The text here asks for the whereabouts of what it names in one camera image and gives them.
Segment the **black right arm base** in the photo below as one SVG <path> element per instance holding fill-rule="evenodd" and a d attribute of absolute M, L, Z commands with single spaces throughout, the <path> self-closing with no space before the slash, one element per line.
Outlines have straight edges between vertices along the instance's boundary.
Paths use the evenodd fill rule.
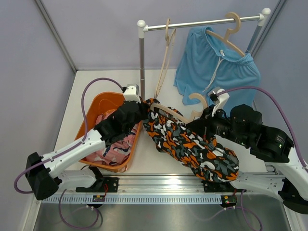
<path fill-rule="evenodd" d="M 203 180 L 202 184 L 204 192 L 206 193 L 234 193 L 241 190 L 234 188 L 229 182 L 211 182 Z"/>

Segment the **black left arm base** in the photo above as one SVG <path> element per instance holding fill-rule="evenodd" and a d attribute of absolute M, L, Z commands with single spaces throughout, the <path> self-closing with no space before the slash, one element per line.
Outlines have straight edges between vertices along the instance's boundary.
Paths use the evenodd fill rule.
<path fill-rule="evenodd" d="M 76 192 L 78 193 L 116 193 L 118 191 L 119 178 L 117 177 L 105 177 L 95 181 L 95 183 L 88 187 L 77 187 Z"/>

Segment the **orange camouflage shorts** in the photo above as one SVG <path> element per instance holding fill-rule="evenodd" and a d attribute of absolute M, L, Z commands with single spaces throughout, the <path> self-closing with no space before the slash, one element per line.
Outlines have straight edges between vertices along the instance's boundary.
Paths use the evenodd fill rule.
<path fill-rule="evenodd" d="M 206 140 L 172 114 L 158 108 L 149 109 L 142 123 L 157 151 L 167 153 L 196 177 L 211 182 L 237 179 L 239 160 L 235 152 L 223 147 L 216 137 Z"/>

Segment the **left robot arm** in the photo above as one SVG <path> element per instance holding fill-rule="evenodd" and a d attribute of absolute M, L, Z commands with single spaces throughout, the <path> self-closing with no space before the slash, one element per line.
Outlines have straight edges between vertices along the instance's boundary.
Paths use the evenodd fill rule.
<path fill-rule="evenodd" d="M 87 155 L 122 141 L 133 127 L 147 118 L 149 105 L 125 101 L 109 117 L 95 125 L 84 137 L 61 150 L 40 156 L 34 152 L 24 173 L 37 200 L 55 194 L 65 183 L 64 170 Z"/>

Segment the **pink shark print shorts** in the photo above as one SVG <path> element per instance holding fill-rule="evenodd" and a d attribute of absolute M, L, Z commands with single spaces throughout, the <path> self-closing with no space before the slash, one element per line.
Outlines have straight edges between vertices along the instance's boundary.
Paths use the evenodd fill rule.
<path fill-rule="evenodd" d="M 132 146 L 137 134 L 138 124 L 135 124 L 129 134 L 111 146 L 91 153 L 86 160 L 106 166 L 118 166 L 123 164 L 130 156 Z"/>

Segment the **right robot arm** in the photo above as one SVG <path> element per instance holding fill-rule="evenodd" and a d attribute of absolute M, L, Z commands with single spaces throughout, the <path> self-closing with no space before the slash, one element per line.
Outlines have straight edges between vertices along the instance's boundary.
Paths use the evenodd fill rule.
<path fill-rule="evenodd" d="M 246 189 L 265 194 L 297 213 L 307 214 L 308 173 L 301 165 L 295 145 L 288 135 L 278 128 L 263 125 L 262 114 L 248 105 L 232 108 L 228 118 L 224 117 L 221 109 L 212 115 L 213 109 L 213 106 L 205 109 L 200 118 L 187 124 L 187 128 L 201 137 L 219 135 L 239 144 L 284 175 L 283 179 L 275 179 L 240 172 L 235 180 L 226 174 L 218 179 L 220 189 Z"/>

